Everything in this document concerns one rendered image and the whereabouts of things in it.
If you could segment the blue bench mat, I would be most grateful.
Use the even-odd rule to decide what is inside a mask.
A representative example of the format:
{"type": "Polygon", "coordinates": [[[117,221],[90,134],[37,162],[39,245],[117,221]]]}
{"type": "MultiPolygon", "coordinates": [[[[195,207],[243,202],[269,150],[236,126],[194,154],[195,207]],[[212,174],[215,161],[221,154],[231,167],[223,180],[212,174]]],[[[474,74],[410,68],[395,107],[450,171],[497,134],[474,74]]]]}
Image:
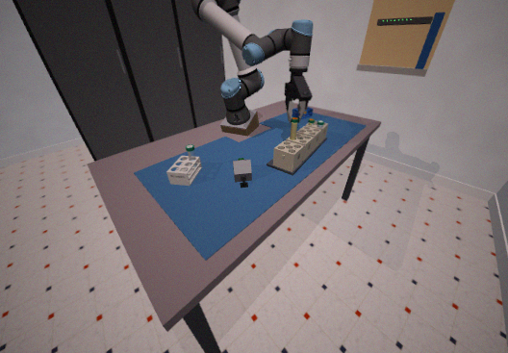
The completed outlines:
{"type": "Polygon", "coordinates": [[[329,159],[366,125],[313,113],[328,123],[327,140],[293,175],[267,163],[274,148],[290,137],[287,113],[259,124],[270,129],[237,142],[223,137],[194,148],[201,170],[190,186],[171,185],[166,172],[187,152],[134,172],[141,183],[206,261],[329,159]],[[235,182],[233,161],[251,160],[252,181],[235,182]]]}

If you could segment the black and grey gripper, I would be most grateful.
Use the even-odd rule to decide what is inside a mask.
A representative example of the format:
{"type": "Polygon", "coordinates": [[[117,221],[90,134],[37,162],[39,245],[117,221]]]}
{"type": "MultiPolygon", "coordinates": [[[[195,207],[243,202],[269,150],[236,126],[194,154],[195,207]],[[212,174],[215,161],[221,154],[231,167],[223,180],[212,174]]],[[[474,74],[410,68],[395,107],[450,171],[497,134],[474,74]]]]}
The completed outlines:
{"type": "MultiPolygon", "coordinates": [[[[288,115],[289,122],[292,122],[292,108],[294,107],[293,101],[295,99],[298,99],[296,91],[295,91],[294,86],[292,84],[292,77],[293,76],[303,76],[302,75],[303,72],[297,72],[297,71],[307,72],[308,68],[302,68],[302,69],[290,68],[291,81],[288,83],[285,83],[285,96],[286,96],[285,103],[286,103],[286,107],[287,107],[287,115],[288,115]],[[291,71],[296,71],[296,72],[291,72],[291,71]]],[[[309,101],[299,101],[299,103],[297,105],[297,110],[299,112],[298,123],[300,122],[300,120],[307,108],[308,103],[309,103],[309,101]]]]}

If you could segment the blue tube rack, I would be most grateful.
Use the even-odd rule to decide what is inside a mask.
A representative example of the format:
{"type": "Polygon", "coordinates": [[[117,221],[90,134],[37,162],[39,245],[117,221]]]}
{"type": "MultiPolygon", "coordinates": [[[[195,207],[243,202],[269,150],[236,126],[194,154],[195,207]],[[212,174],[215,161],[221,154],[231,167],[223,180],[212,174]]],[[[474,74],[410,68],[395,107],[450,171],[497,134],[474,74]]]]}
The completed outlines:
{"type": "MultiPolygon", "coordinates": [[[[298,112],[298,110],[296,110],[296,109],[297,109],[297,108],[295,108],[295,109],[293,109],[293,110],[292,110],[292,117],[299,117],[299,112],[298,112]]],[[[303,114],[303,115],[305,115],[305,116],[302,116],[302,118],[301,118],[301,119],[303,119],[303,118],[307,118],[307,117],[311,117],[311,116],[312,116],[312,114],[313,114],[313,109],[312,109],[312,108],[308,108],[308,109],[307,109],[307,113],[303,114]]]]}

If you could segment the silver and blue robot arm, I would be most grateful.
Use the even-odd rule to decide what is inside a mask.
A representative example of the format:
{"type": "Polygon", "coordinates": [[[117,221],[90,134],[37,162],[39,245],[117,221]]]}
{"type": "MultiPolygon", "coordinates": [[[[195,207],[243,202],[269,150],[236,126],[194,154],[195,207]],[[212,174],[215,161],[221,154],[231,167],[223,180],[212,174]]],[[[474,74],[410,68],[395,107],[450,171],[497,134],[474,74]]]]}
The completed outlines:
{"type": "MultiPolygon", "coordinates": [[[[245,106],[244,99],[264,86],[264,75],[255,65],[281,51],[291,50],[290,68],[307,68],[313,36],[313,21],[295,20],[291,28],[275,29],[267,36],[258,38],[240,23],[240,2],[241,0],[191,0],[196,16],[229,39],[239,70],[239,79],[228,79],[220,88],[227,110],[226,119],[231,125],[242,125],[249,120],[250,111],[245,106]]],[[[312,99],[313,95],[304,76],[293,76],[292,84],[299,101],[312,99]]]]}

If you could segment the beige bucket adapter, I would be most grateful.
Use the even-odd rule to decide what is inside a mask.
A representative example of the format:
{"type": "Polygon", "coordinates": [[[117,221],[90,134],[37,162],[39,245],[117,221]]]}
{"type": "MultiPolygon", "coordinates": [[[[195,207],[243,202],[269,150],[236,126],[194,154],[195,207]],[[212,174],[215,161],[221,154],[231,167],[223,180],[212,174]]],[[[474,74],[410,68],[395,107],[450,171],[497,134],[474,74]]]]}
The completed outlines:
{"type": "Polygon", "coordinates": [[[304,145],[284,140],[274,148],[273,165],[294,172],[302,163],[303,151],[304,145]]]}
{"type": "Polygon", "coordinates": [[[320,130],[323,130],[323,132],[321,132],[321,137],[320,137],[320,142],[319,144],[321,144],[321,142],[326,138],[326,133],[327,133],[327,128],[328,128],[328,123],[324,123],[323,127],[322,128],[318,128],[318,122],[315,121],[315,124],[314,126],[310,126],[308,124],[306,124],[305,126],[308,126],[308,127],[312,127],[312,128],[317,128],[317,129],[320,129],[320,130]],[[316,125],[315,125],[316,124],[316,125]],[[325,125],[326,124],[326,125],[325,125]]]}
{"type": "Polygon", "coordinates": [[[320,135],[321,135],[321,130],[320,129],[304,126],[301,129],[299,129],[297,131],[297,133],[298,134],[302,134],[302,135],[306,135],[306,136],[310,136],[310,137],[314,137],[312,152],[318,147],[319,140],[320,140],[320,135]]]}
{"type": "Polygon", "coordinates": [[[290,141],[290,142],[294,142],[294,143],[297,143],[297,144],[301,144],[301,145],[304,145],[304,152],[303,152],[303,159],[302,161],[304,161],[312,152],[312,146],[313,146],[313,140],[314,140],[314,137],[310,137],[310,136],[306,136],[306,135],[302,135],[302,134],[298,134],[296,133],[296,139],[295,140],[291,140],[290,138],[287,138],[286,141],[290,141]]]}

